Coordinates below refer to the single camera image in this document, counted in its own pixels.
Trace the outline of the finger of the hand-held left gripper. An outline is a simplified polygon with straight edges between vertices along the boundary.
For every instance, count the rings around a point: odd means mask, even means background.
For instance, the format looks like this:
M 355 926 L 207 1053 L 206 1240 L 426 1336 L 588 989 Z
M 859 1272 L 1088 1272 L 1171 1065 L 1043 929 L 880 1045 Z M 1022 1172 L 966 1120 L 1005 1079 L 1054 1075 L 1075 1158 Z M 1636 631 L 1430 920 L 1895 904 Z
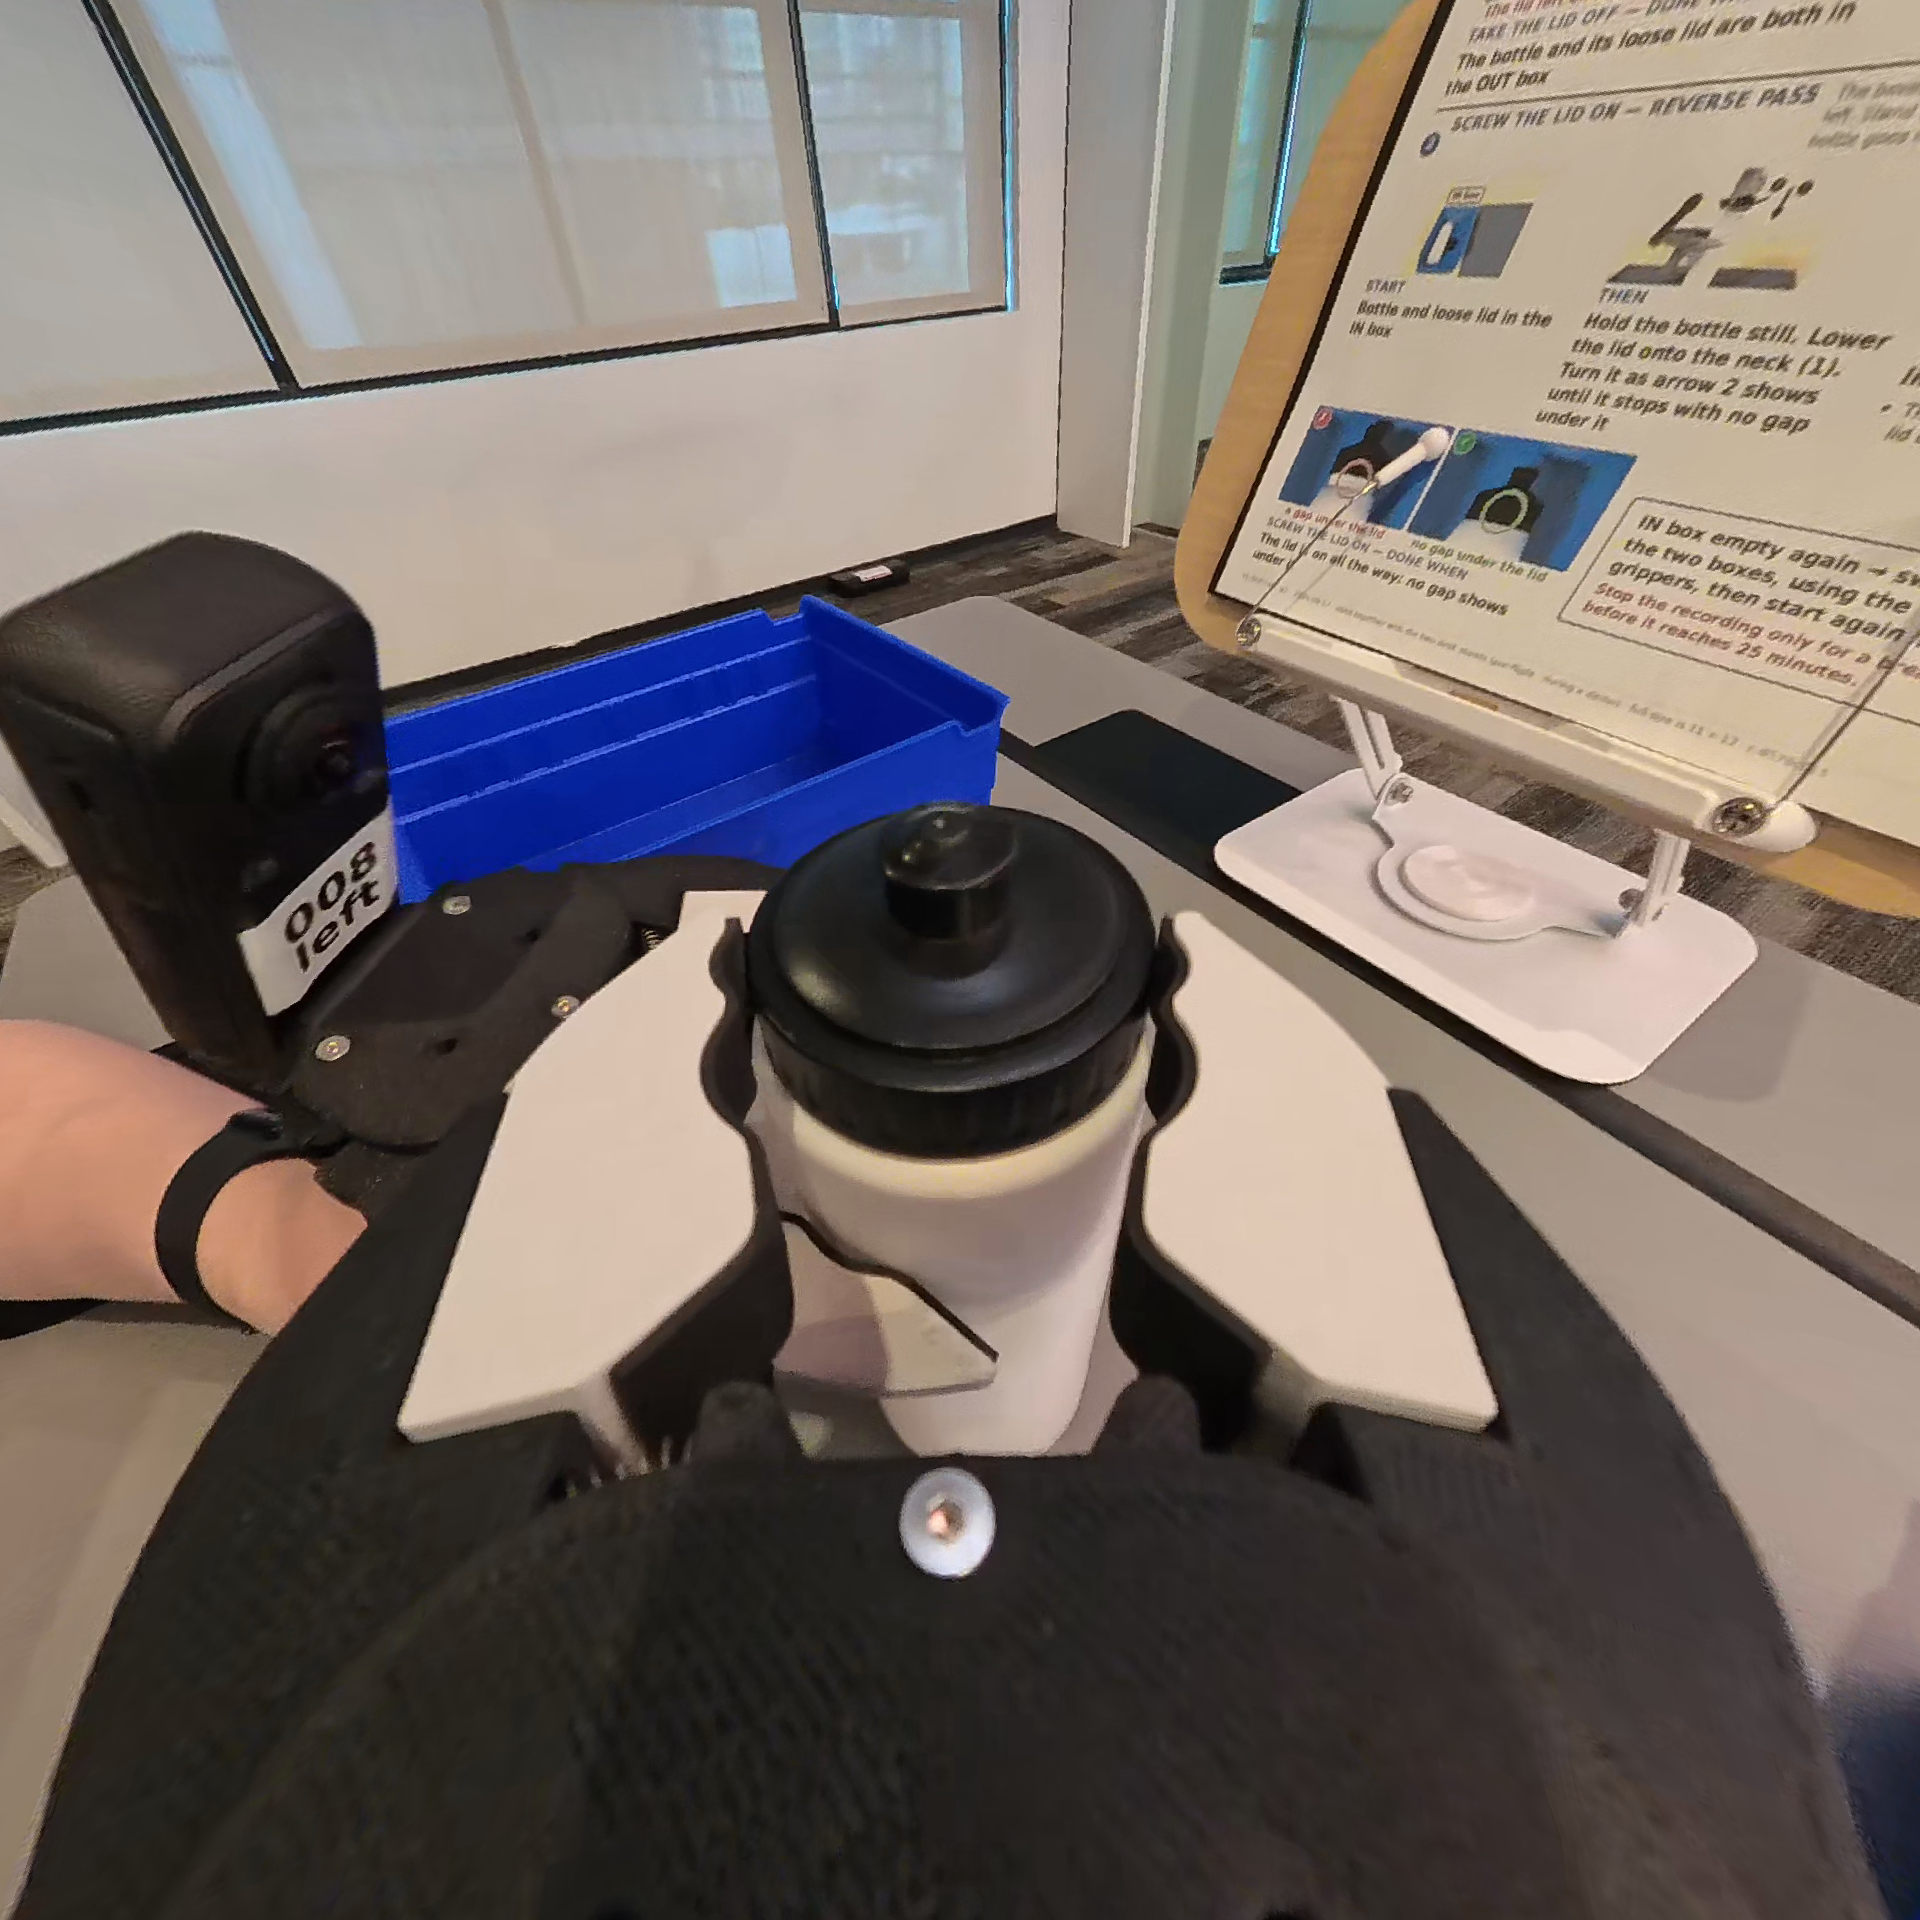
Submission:
M 969 1394 L 997 1352 L 919 1281 L 852 1258 L 798 1212 L 779 1214 L 792 1295 L 776 1379 L 874 1399 Z
M 752 929 L 764 899 L 761 885 L 688 889 L 674 927 L 660 937 L 660 951 L 671 950 L 679 961 L 709 961 L 729 926 L 736 924 L 741 933 Z

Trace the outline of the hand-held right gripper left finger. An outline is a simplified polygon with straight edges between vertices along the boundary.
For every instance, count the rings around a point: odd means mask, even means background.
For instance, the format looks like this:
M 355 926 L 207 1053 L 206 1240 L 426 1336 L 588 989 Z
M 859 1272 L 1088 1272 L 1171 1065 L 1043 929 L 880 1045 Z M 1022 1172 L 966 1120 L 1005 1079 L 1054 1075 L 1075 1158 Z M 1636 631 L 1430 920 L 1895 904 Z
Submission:
M 681 916 L 517 1067 L 398 1408 L 437 1441 L 545 1416 L 609 1463 L 771 1379 L 792 1278 L 755 1099 L 752 916 Z

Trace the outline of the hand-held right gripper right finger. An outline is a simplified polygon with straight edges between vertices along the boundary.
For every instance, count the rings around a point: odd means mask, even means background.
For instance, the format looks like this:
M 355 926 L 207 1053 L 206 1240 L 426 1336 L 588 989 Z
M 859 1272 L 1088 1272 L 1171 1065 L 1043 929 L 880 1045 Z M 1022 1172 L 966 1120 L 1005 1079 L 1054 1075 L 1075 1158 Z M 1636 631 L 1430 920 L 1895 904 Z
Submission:
M 1287 1448 L 1323 1408 L 1458 1433 L 1499 1414 L 1374 1057 L 1204 914 L 1162 924 L 1147 1127 L 1113 1336 L 1205 1451 Z

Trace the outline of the blue plastic bin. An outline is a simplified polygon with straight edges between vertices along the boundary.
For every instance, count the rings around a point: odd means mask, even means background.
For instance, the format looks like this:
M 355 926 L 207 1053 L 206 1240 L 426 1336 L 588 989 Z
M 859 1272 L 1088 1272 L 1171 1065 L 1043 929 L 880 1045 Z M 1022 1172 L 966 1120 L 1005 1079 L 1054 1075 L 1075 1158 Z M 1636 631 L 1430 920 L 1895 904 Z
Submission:
M 403 901 L 662 853 L 792 865 L 921 803 L 985 803 L 1008 694 L 818 595 L 387 719 Z

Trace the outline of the white plastic bottle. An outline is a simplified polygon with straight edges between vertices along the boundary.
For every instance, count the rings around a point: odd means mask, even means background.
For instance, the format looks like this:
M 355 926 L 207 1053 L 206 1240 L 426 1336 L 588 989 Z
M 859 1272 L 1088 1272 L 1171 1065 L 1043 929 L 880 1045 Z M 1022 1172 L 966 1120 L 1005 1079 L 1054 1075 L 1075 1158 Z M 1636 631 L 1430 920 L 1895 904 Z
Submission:
M 1105 1326 L 1147 1129 L 1149 1057 L 1141 1038 L 1102 1103 L 1049 1137 L 985 1158 L 916 1160 L 805 1113 L 765 1043 L 754 1041 L 748 1124 L 779 1212 L 804 1215 L 844 1254 L 921 1284 L 997 1352 L 996 1379 L 981 1389 L 876 1399 L 910 1454 L 1035 1456 L 1069 1429 Z

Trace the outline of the black bottle lid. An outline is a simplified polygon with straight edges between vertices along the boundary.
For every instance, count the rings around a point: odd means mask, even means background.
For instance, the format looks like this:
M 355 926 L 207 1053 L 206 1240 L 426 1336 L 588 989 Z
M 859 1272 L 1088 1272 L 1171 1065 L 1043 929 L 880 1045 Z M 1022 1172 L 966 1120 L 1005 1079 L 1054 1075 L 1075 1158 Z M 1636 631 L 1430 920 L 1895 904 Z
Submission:
M 773 1078 L 836 1136 L 913 1160 L 1052 1140 L 1137 1057 L 1158 927 L 1128 868 L 1041 813 L 929 801 L 765 891 L 746 982 Z

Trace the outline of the person's left hand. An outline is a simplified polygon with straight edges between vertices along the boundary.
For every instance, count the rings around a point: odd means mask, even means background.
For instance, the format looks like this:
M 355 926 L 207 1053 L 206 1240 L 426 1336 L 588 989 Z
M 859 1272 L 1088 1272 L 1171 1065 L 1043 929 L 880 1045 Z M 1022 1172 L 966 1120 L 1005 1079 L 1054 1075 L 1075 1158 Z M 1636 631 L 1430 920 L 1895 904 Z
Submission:
M 1 1295 L 280 1331 L 368 1229 L 286 1122 L 155 1053 L 1 1025 Z

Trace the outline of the white stand base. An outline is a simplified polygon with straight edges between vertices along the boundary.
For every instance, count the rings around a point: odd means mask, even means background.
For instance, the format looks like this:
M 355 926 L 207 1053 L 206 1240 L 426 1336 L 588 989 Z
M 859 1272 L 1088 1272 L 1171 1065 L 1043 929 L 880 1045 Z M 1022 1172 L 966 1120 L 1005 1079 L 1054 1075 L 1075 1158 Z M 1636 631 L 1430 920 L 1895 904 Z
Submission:
M 1413 775 L 1380 712 L 1338 699 L 1356 767 L 1223 833 L 1215 869 L 1522 1061 L 1638 1079 L 1757 957 L 1683 891 L 1689 844 L 1642 873 Z

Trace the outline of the wooden document board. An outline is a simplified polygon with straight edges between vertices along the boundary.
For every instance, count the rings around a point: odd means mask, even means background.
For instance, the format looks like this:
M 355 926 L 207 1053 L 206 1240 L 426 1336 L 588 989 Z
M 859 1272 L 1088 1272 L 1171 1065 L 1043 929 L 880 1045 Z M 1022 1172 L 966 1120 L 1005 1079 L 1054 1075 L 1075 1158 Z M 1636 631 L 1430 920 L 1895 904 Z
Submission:
M 1310 164 L 1301 202 L 1281 238 L 1195 479 L 1173 552 L 1182 619 L 1227 660 L 1260 665 L 1328 697 L 1376 710 L 1384 722 L 1442 739 L 1520 775 L 1620 813 L 1642 828 L 1727 858 L 1841 905 L 1912 920 L 1917 851 L 1893 835 L 1812 813 L 1807 840 L 1787 848 L 1772 828 L 1729 831 L 1723 779 L 1632 743 L 1504 699 L 1354 642 L 1318 635 L 1275 612 L 1239 637 L 1251 609 L 1214 584 L 1254 502 L 1265 460 L 1303 381 L 1331 291 L 1346 269 L 1367 202 L 1444 30 L 1448 3 L 1412 1 L 1385 26 L 1339 96 Z

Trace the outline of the framed glass window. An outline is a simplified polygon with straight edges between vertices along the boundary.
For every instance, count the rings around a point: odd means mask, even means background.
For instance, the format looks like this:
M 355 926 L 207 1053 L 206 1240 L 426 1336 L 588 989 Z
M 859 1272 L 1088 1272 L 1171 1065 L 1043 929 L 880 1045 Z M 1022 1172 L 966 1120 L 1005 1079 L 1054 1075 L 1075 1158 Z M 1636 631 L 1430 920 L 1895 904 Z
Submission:
M 3 432 L 985 313 L 1012 3 L 5 1 Z

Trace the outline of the printed instruction sheet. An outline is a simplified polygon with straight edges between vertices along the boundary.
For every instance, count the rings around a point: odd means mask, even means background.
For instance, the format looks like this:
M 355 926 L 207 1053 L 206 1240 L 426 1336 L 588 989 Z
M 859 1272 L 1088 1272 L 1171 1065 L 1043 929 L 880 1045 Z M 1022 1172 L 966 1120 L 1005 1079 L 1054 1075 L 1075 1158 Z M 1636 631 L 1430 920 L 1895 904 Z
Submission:
M 1214 588 L 1916 840 L 1917 6 L 1448 3 Z

